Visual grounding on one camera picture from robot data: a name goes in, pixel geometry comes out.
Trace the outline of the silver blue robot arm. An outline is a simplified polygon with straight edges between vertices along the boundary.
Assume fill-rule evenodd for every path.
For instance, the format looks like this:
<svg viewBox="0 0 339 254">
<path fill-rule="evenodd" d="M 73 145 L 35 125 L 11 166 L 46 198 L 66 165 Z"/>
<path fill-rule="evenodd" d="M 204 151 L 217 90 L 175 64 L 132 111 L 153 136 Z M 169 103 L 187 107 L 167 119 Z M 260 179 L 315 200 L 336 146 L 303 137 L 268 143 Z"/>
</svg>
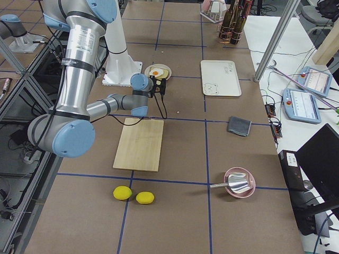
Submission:
<svg viewBox="0 0 339 254">
<path fill-rule="evenodd" d="M 47 114 L 30 123 L 28 138 L 35 149 L 75 158 L 93 145 L 94 121 L 118 110 L 145 117 L 148 100 L 160 82 L 142 74 L 128 55 L 117 1 L 45 1 L 42 11 L 48 27 L 66 31 L 69 36 L 61 61 L 63 73 L 57 101 Z M 109 57 L 116 60 L 113 72 L 127 74 L 132 93 L 112 94 L 89 103 L 100 38 L 106 39 Z"/>
</svg>

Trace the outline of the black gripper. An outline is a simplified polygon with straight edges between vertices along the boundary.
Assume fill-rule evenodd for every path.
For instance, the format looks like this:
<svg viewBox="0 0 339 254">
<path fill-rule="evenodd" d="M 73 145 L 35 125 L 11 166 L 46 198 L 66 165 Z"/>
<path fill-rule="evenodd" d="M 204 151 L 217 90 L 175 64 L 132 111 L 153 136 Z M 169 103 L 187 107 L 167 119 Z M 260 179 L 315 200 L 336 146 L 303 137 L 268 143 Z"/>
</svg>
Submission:
<svg viewBox="0 0 339 254">
<path fill-rule="evenodd" d="M 158 79 L 155 76 L 150 77 L 153 82 L 152 90 L 150 91 L 150 96 L 154 96 L 155 93 L 160 93 L 161 96 L 165 95 L 166 91 L 166 78 Z"/>
</svg>

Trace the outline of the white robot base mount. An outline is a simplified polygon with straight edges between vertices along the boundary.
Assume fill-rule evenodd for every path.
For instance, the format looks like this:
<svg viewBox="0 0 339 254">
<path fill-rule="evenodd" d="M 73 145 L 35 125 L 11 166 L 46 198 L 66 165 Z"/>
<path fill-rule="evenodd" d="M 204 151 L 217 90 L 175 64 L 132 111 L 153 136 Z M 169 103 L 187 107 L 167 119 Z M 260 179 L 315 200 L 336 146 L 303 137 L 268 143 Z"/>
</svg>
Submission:
<svg viewBox="0 0 339 254">
<path fill-rule="evenodd" d="M 141 72 L 142 62 L 133 61 L 128 54 L 120 10 L 117 10 L 114 21 L 107 25 L 105 40 L 109 56 L 105 67 L 103 85 L 130 86 L 132 75 Z"/>
</svg>

